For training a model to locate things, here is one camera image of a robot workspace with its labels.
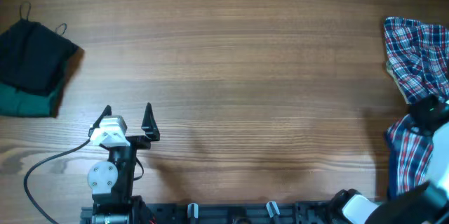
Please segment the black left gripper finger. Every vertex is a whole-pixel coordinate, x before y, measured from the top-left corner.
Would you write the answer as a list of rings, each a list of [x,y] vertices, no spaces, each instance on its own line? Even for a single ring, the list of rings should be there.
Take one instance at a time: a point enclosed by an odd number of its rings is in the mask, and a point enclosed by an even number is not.
[[[110,105],[107,105],[105,107],[105,109],[102,111],[101,115],[95,120],[95,122],[91,125],[91,127],[89,128],[88,131],[88,136],[91,137],[94,130],[98,129],[100,127],[100,122],[102,121],[102,119],[106,116],[111,116],[112,115],[112,108]]]
[[[147,103],[146,105],[141,129],[145,132],[145,136],[151,141],[160,141],[160,132],[150,103]]]

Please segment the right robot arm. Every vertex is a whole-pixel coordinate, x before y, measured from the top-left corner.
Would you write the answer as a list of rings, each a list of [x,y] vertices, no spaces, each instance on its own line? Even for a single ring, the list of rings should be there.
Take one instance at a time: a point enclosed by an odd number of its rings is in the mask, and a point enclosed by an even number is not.
[[[433,146],[423,184],[382,204],[356,190],[341,190],[327,206],[329,223],[448,222],[448,103],[430,95],[411,105],[409,113]]]

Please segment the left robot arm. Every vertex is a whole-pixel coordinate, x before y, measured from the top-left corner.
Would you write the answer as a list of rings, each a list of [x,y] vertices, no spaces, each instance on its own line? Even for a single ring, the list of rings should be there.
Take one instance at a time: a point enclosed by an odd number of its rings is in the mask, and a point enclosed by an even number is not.
[[[88,172],[92,190],[92,224],[155,223],[152,211],[141,196],[133,195],[133,184],[138,179],[135,167],[141,166],[137,151],[148,150],[151,143],[160,140],[152,105],[147,104],[140,136],[127,136],[127,125],[120,115],[113,115],[108,105],[90,127],[88,136],[94,146],[108,151],[108,159],[94,164]]]

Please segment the red blue plaid garment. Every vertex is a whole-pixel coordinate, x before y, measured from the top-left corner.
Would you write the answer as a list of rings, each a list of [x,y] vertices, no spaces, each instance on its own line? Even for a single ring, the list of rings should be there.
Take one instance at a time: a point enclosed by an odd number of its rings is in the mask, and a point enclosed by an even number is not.
[[[384,24],[387,61],[412,105],[429,95],[448,100],[448,28],[402,17]],[[390,150],[388,198],[394,199],[424,182],[432,156],[430,136],[418,135],[407,114],[384,133]]]

